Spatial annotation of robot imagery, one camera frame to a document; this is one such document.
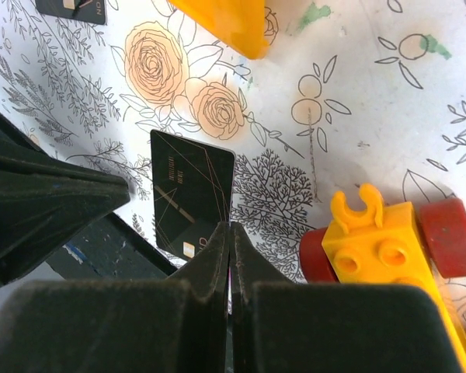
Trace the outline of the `orange toy car block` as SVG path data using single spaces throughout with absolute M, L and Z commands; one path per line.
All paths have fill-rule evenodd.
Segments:
M 366 207 L 351 209 L 342 191 L 331 200 L 328 226 L 304 233 L 299 245 L 309 282 L 406 284 L 434 301 L 457 359 L 466 371 L 466 332 L 441 285 L 466 277 L 466 210 L 457 197 L 415 209 L 412 202 L 386 205 L 379 190 L 359 188 Z

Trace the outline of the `black card on table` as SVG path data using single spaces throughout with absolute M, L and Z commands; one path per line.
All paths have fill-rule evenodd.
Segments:
M 39 13 L 63 19 L 106 24 L 105 2 L 100 0 L 36 0 Z

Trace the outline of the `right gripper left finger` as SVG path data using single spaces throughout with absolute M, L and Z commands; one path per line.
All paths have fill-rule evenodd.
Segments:
M 31 281 L 0 311 L 0 372 L 222 372 L 228 223 L 161 281 Z

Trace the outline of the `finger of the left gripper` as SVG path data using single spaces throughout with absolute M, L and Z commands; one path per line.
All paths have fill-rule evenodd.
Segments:
M 0 287 L 129 199 L 125 179 L 50 157 L 0 114 Z

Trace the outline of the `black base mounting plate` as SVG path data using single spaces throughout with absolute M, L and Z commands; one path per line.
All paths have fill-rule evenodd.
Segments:
M 115 211 L 86 226 L 42 263 L 66 278 L 162 279 L 175 270 Z

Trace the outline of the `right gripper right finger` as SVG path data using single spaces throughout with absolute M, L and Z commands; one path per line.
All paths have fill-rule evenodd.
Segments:
M 459 372 L 433 300 L 408 284 L 295 284 L 229 226 L 236 372 Z

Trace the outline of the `yellow plastic bin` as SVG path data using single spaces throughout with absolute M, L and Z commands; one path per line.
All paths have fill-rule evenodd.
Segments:
M 244 57 L 265 57 L 269 43 L 264 37 L 263 0 L 174 0 L 172 4 Z

